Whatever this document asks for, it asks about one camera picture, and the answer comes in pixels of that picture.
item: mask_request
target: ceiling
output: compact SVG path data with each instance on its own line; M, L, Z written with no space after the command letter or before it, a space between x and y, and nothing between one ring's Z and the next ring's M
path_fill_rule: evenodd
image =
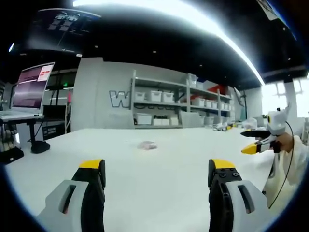
M255 0L187 2L223 28L266 83L291 81L294 77L307 74L305 56L291 32L280 20L269 21ZM20 70L43 62L56 61L55 69L77 68L79 58L71 54L22 49L8 53L10 45L27 33L37 10L72 8L71 3L69 0L36 0L33 5L20 5L14 13L19 20L16 25L4 26L7 33L0 47L2 80L13 83L18 79ZM138 8L109 6L78 9L102 16L88 38L83 57L102 56L104 61L139 63L193 73L200 80L237 86L239 89L260 85L247 64L222 40L185 21Z

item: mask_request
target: laptop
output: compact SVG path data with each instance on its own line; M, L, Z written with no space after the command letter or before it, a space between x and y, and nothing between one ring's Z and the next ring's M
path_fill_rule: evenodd
M3 122L42 118L42 100L54 62L21 71L10 110L0 111Z

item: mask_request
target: laptop screen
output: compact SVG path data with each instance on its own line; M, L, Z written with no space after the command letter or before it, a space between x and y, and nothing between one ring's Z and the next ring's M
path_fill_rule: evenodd
M13 107L40 109L53 63L24 69L18 79L13 96Z

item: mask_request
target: person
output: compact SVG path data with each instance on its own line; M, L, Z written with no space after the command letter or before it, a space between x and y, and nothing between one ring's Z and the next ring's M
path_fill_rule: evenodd
M280 213L303 179L309 160L309 147L302 143L299 136L292 137L288 133L278 136L276 141L280 143L281 152L275 157L275 175L267 180L263 193L270 209Z

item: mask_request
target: white tabletop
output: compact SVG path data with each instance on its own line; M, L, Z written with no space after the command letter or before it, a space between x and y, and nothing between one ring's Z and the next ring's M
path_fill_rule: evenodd
M165 130L85 129L48 142L51 149L7 165L13 187L33 215L45 207L46 196L71 179L82 161L105 159L104 227L110 232L207 231L208 161L226 159L242 179L262 190L273 153L244 155L253 138L233 128ZM142 141L155 150L140 150Z

